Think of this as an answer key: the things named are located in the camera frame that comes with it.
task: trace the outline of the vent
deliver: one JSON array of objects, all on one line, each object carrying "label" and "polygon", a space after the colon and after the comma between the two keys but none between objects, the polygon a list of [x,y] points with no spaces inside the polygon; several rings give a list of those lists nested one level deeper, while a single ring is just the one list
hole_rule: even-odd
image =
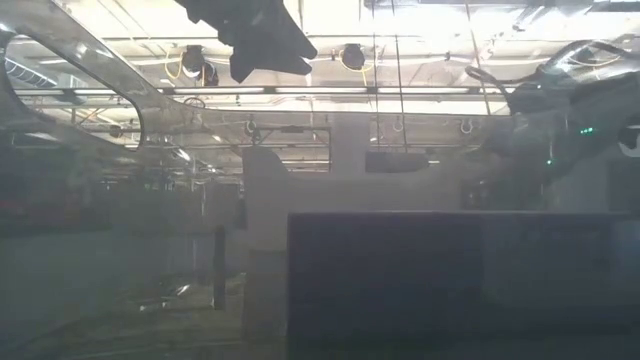
[{"label": "vent", "polygon": [[46,89],[58,85],[57,79],[45,76],[9,58],[5,58],[4,68],[9,77],[37,88]]}]

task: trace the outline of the black dark panel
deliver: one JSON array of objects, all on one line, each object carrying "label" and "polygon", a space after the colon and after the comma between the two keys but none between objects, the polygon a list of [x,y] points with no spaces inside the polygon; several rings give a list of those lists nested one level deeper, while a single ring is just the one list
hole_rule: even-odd
[{"label": "black dark panel", "polygon": [[640,214],[640,159],[613,160],[607,175],[609,210]]},{"label": "black dark panel", "polygon": [[[567,259],[572,271],[586,267],[606,276],[614,261],[613,224],[621,219],[506,212],[294,214],[289,341],[442,343],[601,331],[640,320],[638,306],[509,308],[483,293],[486,249],[505,241],[548,253],[554,263]],[[509,230],[496,232],[503,224]],[[509,239],[492,238],[504,234]]]}]

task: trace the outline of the metal rod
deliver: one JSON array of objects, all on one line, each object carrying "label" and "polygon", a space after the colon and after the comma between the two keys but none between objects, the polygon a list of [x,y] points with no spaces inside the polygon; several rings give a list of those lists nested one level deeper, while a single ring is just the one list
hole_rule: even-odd
[{"label": "metal rod", "polygon": [[[446,96],[446,95],[477,95],[480,90],[487,93],[499,94],[495,87],[486,86],[224,86],[224,87],[160,87],[157,90],[168,96],[197,96],[197,95],[361,95],[380,94],[382,96]],[[108,88],[53,88],[53,89],[15,89],[18,96],[55,97],[65,94],[75,96],[116,96],[115,91]]]},{"label": "metal rod", "polygon": [[[407,144],[409,148],[471,148],[475,149],[480,147],[480,145],[456,145],[456,144]],[[145,145],[145,148],[154,149],[171,149],[171,148],[181,148],[184,150],[231,150],[238,148],[249,148],[256,146],[254,144],[233,144],[233,145],[209,145],[209,144],[200,144],[200,145],[184,145],[184,146],[160,146],[160,145]],[[404,144],[380,144],[383,148],[404,148]],[[269,149],[326,149],[329,146],[324,144],[262,144],[260,147],[269,148]]]},{"label": "metal rod", "polygon": [[[271,133],[275,132],[275,131],[282,131],[282,130],[286,130],[287,126],[285,127],[281,127],[281,126],[258,126],[256,127],[257,131],[267,131],[268,134],[266,136],[263,137],[263,141],[266,140],[266,138],[271,135]],[[300,128],[302,131],[330,131],[330,128],[325,127],[325,126],[316,126],[316,127],[310,127],[310,126],[296,126],[296,128]],[[112,132],[114,132],[111,129],[89,129],[89,128],[81,128],[82,130],[91,133],[91,134],[110,134]],[[26,132],[23,130],[15,130],[12,131],[15,133],[20,133],[20,132]],[[117,130],[117,132],[122,133],[122,134],[140,134],[142,132],[142,129],[120,129]],[[147,135],[188,135],[188,134],[217,134],[215,130],[212,129],[185,129],[185,130],[174,130],[174,131],[163,131],[163,132],[146,132]]]},{"label": "metal rod", "polygon": [[[322,35],[322,34],[312,34],[306,35],[309,39],[369,39],[371,38],[370,34],[354,34],[354,35]],[[381,38],[393,38],[395,35],[378,35]],[[408,39],[421,39],[422,35],[415,34],[398,34],[400,38],[408,38]],[[113,42],[157,42],[157,43],[176,43],[176,42],[198,42],[198,41],[218,41],[217,36],[153,36],[153,37],[105,37],[102,38],[102,41],[107,43]],[[11,43],[12,45],[23,45],[23,44],[38,44],[35,40],[29,38],[28,36],[16,36]]]},{"label": "metal rod", "polygon": [[[391,11],[393,12],[393,18],[395,20],[396,17],[396,2],[395,0],[391,0]],[[404,116],[404,93],[402,92],[402,69],[400,67],[400,43],[398,42],[398,37],[396,36],[396,61],[398,62],[398,89],[400,90],[400,112],[402,113],[402,139],[404,141],[404,151],[409,152],[409,146],[407,146],[407,126],[405,124],[405,116]]]},{"label": "metal rod", "polygon": [[[373,86],[378,86],[378,48],[376,44],[376,2],[371,4],[371,18],[373,19]],[[380,97],[376,91],[376,141],[378,150],[380,150],[380,140],[382,135],[380,131]]]},{"label": "metal rod", "polygon": [[[469,2],[465,0],[464,7],[467,11],[467,20],[469,21],[469,32],[471,33],[471,42],[473,43],[473,52],[476,57],[476,64],[478,65],[478,69],[482,69],[482,65],[480,64],[480,52],[478,51],[478,43],[476,42],[475,31],[473,31],[473,23],[471,22],[471,10],[469,9]],[[489,106],[489,98],[487,97],[487,88],[485,86],[484,80],[480,78],[480,87],[482,88],[482,92],[484,93],[484,103],[487,107],[487,115],[491,115],[491,107]]]},{"label": "metal rod", "polygon": [[213,250],[213,308],[225,310],[227,307],[227,234],[224,226],[217,226],[214,232]]}]

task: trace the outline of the black object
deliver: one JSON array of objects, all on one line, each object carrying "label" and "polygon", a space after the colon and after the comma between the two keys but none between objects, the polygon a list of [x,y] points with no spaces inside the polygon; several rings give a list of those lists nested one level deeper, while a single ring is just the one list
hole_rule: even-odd
[{"label": "black object", "polygon": [[351,70],[360,71],[364,66],[364,53],[360,44],[347,44],[342,52],[342,63]]},{"label": "black object", "polygon": [[[488,290],[506,289],[506,298],[529,302],[531,296],[555,299],[553,291],[606,288],[614,257],[612,227],[621,219],[542,213],[294,214],[289,218],[289,341],[294,347],[442,345],[567,334],[586,324],[602,331],[637,321],[638,306],[515,306],[522,300],[507,305]],[[525,283],[517,283],[518,276],[509,275],[513,271],[527,274]],[[549,293],[537,292],[540,288]]]},{"label": "black object", "polygon": [[122,137],[122,135],[123,135],[122,127],[120,127],[120,125],[109,126],[109,136],[111,136],[112,138],[119,139]]},{"label": "black object", "polygon": [[[554,55],[550,62],[558,62],[562,54],[590,44],[577,43]],[[620,51],[624,50],[610,47],[600,44],[597,48],[623,56]],[[629,148],[636,146],[638,132],[629,126],[635,125],[640,114],[639,75],[629,72],[577,84],[562,80],[562,75],[554,80],[545,72],[535,75],[535,81],[518,86],[508,94],[509,107],[524,116],[512,117],[510,125],[494,124],[477,151],[510,158],[510,165],[494,171],[493,180],[481,178],[477,184],[469,184],[486,198],[482,203],[474,200],[472,208],[487,209],[482,204],[493,204],[490,209],[539,209],[544,202],[540,189],[569,174],[579,162],[617,147],[618,142]],[[510,189],[517,189],[518,196],[513,196]]]},{"label": "black object", "polygon": [[187,46],[187,51],[182,55],[182,66],[191,73],[201,73],[202,68],[205,66],[204,55],[202,55],[202,46]]},{"label": "black object", "polygon": [[609,211],[640,214],[640,159],[620,158],[607,163]]},{"label": "black object", "polygon": [[218,226],[214,233],[213,250],[213,308],[215,310],[225,310],[227,307],[226,242],[226,230],[224,226]]},{"label": "black object", "polygon": [[176,0],[194,23],[205,21],[232,46],[231,77],[243,82],[255,69],[307,75],[318,51],[293,21],[282,0]]}]

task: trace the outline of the ceiling light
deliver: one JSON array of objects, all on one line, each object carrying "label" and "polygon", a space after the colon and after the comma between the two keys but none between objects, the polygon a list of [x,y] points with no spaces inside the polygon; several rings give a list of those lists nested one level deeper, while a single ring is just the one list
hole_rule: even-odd
[{"label": "ceiling light", "polygon": [[67,62],[65,59],[42,60],[40,61],[40,65],[66,64]]},{"label": "ceiling light", "polygon": [[62,90],[54,89],[16,89],[18,96],[58,96],[64,95]]},{"label": "ceiling light", "polygon": [[235,87],[235,88],[177,88],[176,95],[235,95],[235,94],[262,94],[263,88],[259,87]]},{"label": "ceiling light", "polygon": [[180,156],[181,158],[185,159],[186,161],[191,161],[191,156],[189,156],[189,154],[187,154],[182,149],[178,149],[178,156]]},{"label": "ceiling light", "polygon": [[137,163],[137,161],[135,159],[127,158],[127,157],[118,157],[118,158],[116,158],[116,161],[119,162],[120,164],[135,164],[135,163]]},{"label": "ceiling light", "polygon": [[[378,92],[380,94],[399,94],[400,93],[400,88],[397,88],[397,87],[379,88]],[[403,87],[402,88],[402,93],[403,94],[444,94],[444,93],[466,94],[467,92],[469,92],[469,88],[467,88],[467,87],[457,87],[457,88],[453,88],[453,87],[410,87],[410,88],[406,88],[406,87]]]},{"label": "ceiling light", "polygon": [[283,164],[314,164],[314,165],[322,165],[328,164],[329,160],[283,160]]},{"label": "ceiling light", "polygon": [[74,92],[77,96],[83,95],[116,95],[116,92],[111,89],[75,89]]},{"label": "ceiling light", "polygon": [[47,133],[26,133],[25,135],[47,141],[60,141]]},{"label": "ceiling light", "polygon": [[171,80],[169,80],[169,79],[160,79],[160,82],[161,82],[161,83],[165,83],[165,84],[169,84],[169,85],[171,85],[171,86],[173,86],[173,87],[176,87],[176,84],[174,84],[174,83],[173,83]]},{"label": "ceiling light", "polygon": [[278,94],[366,94],[366,87],[277,87]]}]

